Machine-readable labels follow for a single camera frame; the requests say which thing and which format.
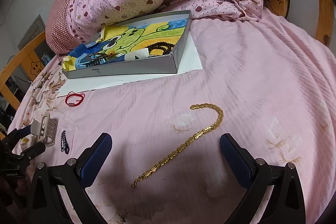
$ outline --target red string bracelet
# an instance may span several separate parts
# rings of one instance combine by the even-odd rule
[[[81,97],[80,100],[76,100],[76,102],[78,103],[68,103],[68,100],[71,98],[71,97],[74,97],[74,96],[77,96],[77,97]],[[70,91],[67,95],[67,97],[65,98],[65,103],[69,106],[69,107],[75,107],[75,106],[78,106],[80,105],[83,100],[84,100],[84,97],[85,97],[85,93],[75,93],[73,91]]]

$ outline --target cartoon eye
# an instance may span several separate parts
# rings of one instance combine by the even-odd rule
[[[108,50],[109,48],[112,48],[116,45],[117,43],[117,40],[119,40],[121,38],[121,35],[117,35],[116,37],[112,37],[110,39],[110,43],[108,43],[107,45],[105,45],[103,47],[103,50]]]

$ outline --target gold bracelet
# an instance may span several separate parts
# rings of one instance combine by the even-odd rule
[[[213,125],[211,125],[207,128],[203,128],[201,131],[192,135],[190,138],[188,138],[185,141],[185,143],[181,144],[175,151],[170,153],[166,158],[164,158],[163,160],[160,160],[157,164],[155,164],[148,171],[144,172],[141,176],[137,176],[137,178],[131,184],[132,188],[137,187],[137,183],[139,181],[142,181],[145,178],[148,178],[150,175],[152,175],[154,172],[156,172],[158,169],[160,169],[161,166],[164,166],[166,163],[168,163],[170,160],[172,160],[174,157],[176,157],[178,153],[181,153],[187,146],[191,145],[194,140],[197,140],[202,135],[207,134],[207,133],[211,132],[212,130],[216,129],[217,127],[219,127],[219,125],[223,121],[224,113],[223,113],[223,110],[221,108],[219,108],[218,106],[213,105],[213,104],[200,104],[200,105],[192,105],[190,108],[191,109],[199,109],[199,108],[205,108],[205,107],[212,108],[212,109],[217,111],[218,119],[216,120],[216,122],[214,122]]]

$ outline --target gray box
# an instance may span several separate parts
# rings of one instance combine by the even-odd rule
[[[163,56],[154,56],[146,59],[137,59],[130,61],[122,61],[110,64],[103,64],[94,67],[88,67],[84,69],[77,69],[71,71],[63,70],[64,75],[68,79],[84,78],[93,76],[108,76],[108,75],[137,75],[137,74],[152,74],[152,73],[177,73],[179,69],[180,60],[184,50],[184,45],[187,40],[191,25],[191,11],[176,11],[165,12],[154,15],[148,15],[130,19],[114,26],[132,25],[146,25],[152,23],[159,23],[165,21],[172,21],[178,19],[188,18],[187,25],[184,32],[172,51]]]

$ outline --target metal screw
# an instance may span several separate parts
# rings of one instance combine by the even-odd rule
[[[290,169],[295,169],[295,164],[292,163],[292,162],[289,162],[289,163],[288,163],[288,167],[289,167]]]
[[[265,160],[262,159],[262,158],[257,158],[255,161],[256,161],[259,165],[264,165],[264,164],[266,163]]]
[[[68,161],[67,161],[68,165],[74,165],[75,163],[76,163],[76,159],[74,159],[74,158],[68,159]]]
[[[38,165],[37,165],[37,168],[38,169],[42,169],[44,167],[44,162],[40,162]]]

